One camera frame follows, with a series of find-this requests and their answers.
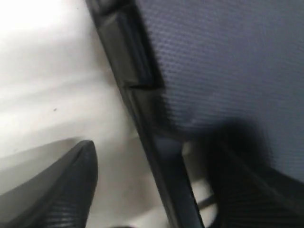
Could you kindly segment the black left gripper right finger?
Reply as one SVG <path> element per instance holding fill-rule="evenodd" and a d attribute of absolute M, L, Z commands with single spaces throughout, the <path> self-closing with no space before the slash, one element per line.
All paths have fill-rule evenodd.
<path fill-rule="evenodd" d="M 207 143 L 222 227 L 303 227 L 303 122 L 187 121 L 181 132 Z"/>

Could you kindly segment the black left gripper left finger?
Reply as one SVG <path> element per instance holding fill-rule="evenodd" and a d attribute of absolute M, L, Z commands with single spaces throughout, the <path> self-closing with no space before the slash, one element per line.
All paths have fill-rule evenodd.
<path fill-rule="evenodd" d="M 2 228 L 84 228 L 98 180 L 91 140 L 0 197 Z"/>

